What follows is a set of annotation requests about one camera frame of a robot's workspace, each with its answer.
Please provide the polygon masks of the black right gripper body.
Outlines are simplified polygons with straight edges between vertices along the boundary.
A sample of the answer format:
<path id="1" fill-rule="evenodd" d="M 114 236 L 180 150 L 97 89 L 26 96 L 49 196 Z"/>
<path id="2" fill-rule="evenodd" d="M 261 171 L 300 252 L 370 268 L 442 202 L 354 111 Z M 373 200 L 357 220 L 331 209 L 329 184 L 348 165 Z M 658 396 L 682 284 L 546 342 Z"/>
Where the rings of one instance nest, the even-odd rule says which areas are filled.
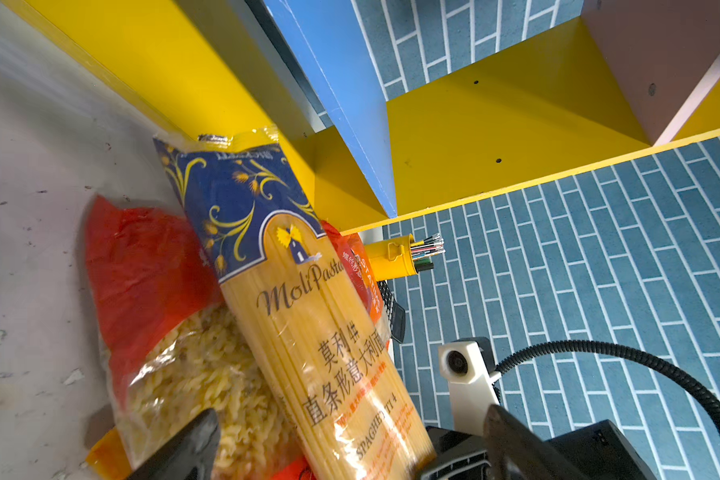
<path id="1" fill-rule="evenodd" d="M 435 459 L 418 479 L 654 479 L 656 475 L 609 420 L 541 440 L 501 426 L 504 438 L 429 427 Z"/>

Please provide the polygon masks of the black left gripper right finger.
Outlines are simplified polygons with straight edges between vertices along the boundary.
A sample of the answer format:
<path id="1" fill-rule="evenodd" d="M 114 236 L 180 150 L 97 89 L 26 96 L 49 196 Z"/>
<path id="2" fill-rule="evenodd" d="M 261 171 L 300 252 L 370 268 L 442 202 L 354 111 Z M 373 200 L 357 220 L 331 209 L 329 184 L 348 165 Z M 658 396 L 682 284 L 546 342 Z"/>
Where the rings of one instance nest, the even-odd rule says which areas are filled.
<path id="1" fill-rule="evenodd" d="M 484 440 L 493 479 L 581 479 L 582 473 L 498 404 L 488 408 Z"/>

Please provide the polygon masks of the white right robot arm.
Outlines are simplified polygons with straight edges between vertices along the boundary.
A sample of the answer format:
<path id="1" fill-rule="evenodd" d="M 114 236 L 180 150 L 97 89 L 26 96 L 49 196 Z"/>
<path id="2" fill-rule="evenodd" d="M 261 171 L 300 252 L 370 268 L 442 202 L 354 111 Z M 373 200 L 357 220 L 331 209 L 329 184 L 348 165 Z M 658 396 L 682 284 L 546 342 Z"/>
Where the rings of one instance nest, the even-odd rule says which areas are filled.
<path id="1" fill-rule="evenodd" d="M 661 358 L 720 399 L 720 340 L 705 351 L 681 325 L 665 328 L 660 338 L 666 347 Z M 500 390 L 508 410 L 543 438 L 608 419 L 658 478 L 720 478 L 720 436 L 709 415 L 646 367 L 603 355 L 553 354 L 511 370 Z"/>

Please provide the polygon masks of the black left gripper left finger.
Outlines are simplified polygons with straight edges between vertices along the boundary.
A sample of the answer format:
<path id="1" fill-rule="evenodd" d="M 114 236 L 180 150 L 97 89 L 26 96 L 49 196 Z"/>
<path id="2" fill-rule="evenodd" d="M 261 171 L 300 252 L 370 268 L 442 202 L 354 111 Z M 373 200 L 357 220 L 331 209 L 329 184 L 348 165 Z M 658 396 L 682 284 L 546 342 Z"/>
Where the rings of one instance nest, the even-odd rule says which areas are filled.
<path id="1" fill-rule="evenodd" d="M 127 480 L 208 480 L 220 444 L 221 428 L 213 408 L 200 412 Z"/>

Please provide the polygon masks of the blue Moli spaghetti bag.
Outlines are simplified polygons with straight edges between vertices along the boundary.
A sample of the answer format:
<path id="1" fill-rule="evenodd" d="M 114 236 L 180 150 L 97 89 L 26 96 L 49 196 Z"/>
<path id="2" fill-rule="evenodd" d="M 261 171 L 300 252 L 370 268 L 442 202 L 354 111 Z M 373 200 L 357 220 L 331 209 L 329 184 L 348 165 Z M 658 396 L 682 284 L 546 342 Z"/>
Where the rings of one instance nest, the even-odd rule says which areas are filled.
<path id="1" fill-rule="evenodd" d="M 414 478 L 434 447 L 282 147 L 155 148 L 312 471 Z"/>

